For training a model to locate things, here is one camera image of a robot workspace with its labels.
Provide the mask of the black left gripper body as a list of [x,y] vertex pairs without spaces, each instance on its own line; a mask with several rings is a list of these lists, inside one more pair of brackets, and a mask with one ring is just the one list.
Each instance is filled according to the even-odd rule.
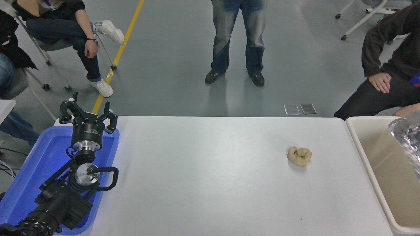
[[72,144],[91,141],[101,145],[103,142],[104,124],[98,115],[75,116],[73,120]]

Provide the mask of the person's hand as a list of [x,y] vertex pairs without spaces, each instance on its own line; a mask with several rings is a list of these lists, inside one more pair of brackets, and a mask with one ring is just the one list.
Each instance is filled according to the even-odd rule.
[[98,52],[98,47],[96,44],[96,40],[92,38],[88,38],[85,43],[85,56],[89,59],[93,59],[96,57],[96,54]]
[[408,116],[414,112],[417,112],[420,110],[420,103],[416,103],[416,104],[412,104],[409,106],[405,106],[405,107],[401,107],[400,109],[398,109],[393,116],[396,117],[404,117],[404,116]]
[[377,90],[382,93],[390,93],[390,81],[392,77],[388,73],[377,73],[369,76],[368,81]]

